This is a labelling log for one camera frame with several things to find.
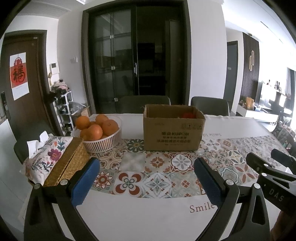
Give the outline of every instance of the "silver screw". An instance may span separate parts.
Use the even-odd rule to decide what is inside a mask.
[[[230,180],[230,179],[227,179],[227,180],[226,180],[226,183],[227,183],[229,186],[231,186],[231,185],[234,184],[233,180]]]
[[[34,185],[34,189],[38,189],[39,187],[40,187],[40,184],[39,183],[37,183],[37,184]]]
[[[68,183],[68,180],[67,179],[63,179],[60,181],[60,184],[61,185],[66,185]]]
[[[256,189],[260,189],[260,185],[259,185],[258,183],[255,183],[255,184],[254,184],[254,187],[255,187]]]

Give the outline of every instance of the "floral tile pattern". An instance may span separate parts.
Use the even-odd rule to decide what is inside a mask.
[[[153,173],[143,182],[143,196],[146,198],[170,198],[172,182],[170,175],[163,172]]]
[[[173,172],[170,174],[172,180],[172,197],[190,197],[205,194],[199,180],[194,172]]]
[[[92,189],[141,198],[204,195],[193,171],[193,162],[198,157],[202,157],[223,179],[242,185],[258,177],[246,164],[250,152],[275,168],[281,167],[270,156],[274,148],[287,153],[274,136],[204,139],[197,151],[183,153],[145,151],[144,140],[124,139],[109,151],[90,154],[101,164]]]
[[[145,153],[125,152],[120,163],[120,171],[144,172]]]
[[[113,194],[139,197],[142,194],[143,174],[140,172],[119,172]]]

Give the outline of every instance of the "chinese character poster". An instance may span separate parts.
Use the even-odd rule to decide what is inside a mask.
[[[16,100],[29,93],[26,53],[10,56],[10,82],[13,99]]]

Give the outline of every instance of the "sliding glass door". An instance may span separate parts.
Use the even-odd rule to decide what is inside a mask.
[[[97,113],[118,113],[118,100],[138,95],[136,7],[90,18],[92,90]]]

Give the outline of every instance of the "white ceiling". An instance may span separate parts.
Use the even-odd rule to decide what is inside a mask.
[[[224,0],[222,10],[227,28],[251,33],[257,40],[281,49],[296,68],[296,44],[277,14],[262,0]]]
[[[36,15],[59,18],[92,0],[31,0],[18,15]]]

